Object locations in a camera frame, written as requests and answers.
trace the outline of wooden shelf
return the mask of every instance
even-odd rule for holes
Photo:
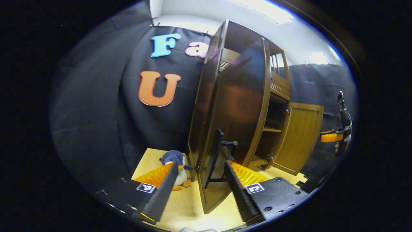
[[[264,128],[263,128],[263,131],[268,131],[268,132],[282,132],[282,130],[278,130],[278,129],[275,129],[275,128],[271,128],[271,127],[268,127],[268,126],[265,126]]]
[[[257,166],[266,165],[269,162],[257,156],[256,154],[253,156],[252,161],[249,163],[248,168],[254,168]]]

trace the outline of wooden cabinet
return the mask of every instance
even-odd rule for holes
[[[211,158],[218,153],[213,142],[218,130],[223,141],[238,143],[233,157],[243,166],[272,165],[296,175],[306,163],[320,132],[323,107],[290,102],[290,90],[285,52],[226,20],[209,45],[187,143],[195,167],[192,182],[197,177],[204,213],[231,192],[221,180],[223,156]]]
[[[309,159],[319,137],[323,106],[289,102],[281,132],[263,131],[256,155],[297,175]]]

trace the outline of black metal stand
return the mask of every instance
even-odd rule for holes
[[[233,154],[236,151],[236,147],[237,147],[237,142],[233,141],[233,142],[229,142],[229,141],[222,141],[223,140],[223,135],[224,133],[219,130],[216,129],[215,132],[215,137],[213,140],[213,145],[212,145],[212,155],[209,158],[209,163],[206,167],[206,175],[204,176],[204,179],[202,181],[203,183],[203,188],[206,189],[209,182],[221,182],[224,181],[224,174],[222,175],[221,178],[211,178],[212,177],[212,173],[213,170],[215,169],[215,165],[216,165],[216,161],[218,159],[219,156],[219,151],[220,148],[223,147],[232,147],[232,152],[230,155],[226,154],[225,152],[223,152],[223,156],[224,156],[224,160],[231,160],[231,161],[235,161],[235,159],[233,158]]]

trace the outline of black fabric curtain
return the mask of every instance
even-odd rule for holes
[[[204,59],[189,56],[190,42],[211,36],[151,25],[148,1],[120,12],[87,35],[59,63],[49,102],[55,148],[90,193],[119,177],[130,178],[147,148],[185,151]],[[153,36],[179,33],[171,54],[150,57]],[[168,73],[181,77],[173,101],[148,106],[138,97],[142,71],[161,74],[153,95],[165,93]],[[356,87],[343,67],[290,66],[292,102],[322,105],[322,130],[339,126],[336,95],[342,90],[356,121]],[[334,144],[318,143],[303,172],[321,176],[336,159]]]

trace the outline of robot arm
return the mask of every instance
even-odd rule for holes
[[[352,118],[346,108],[342,91],[339,92],[336,101],[339,106],[341,127],[321,132],[319,137],[321,142],[336,142],[336,156],[340,156],[346,151],[352,138]]]

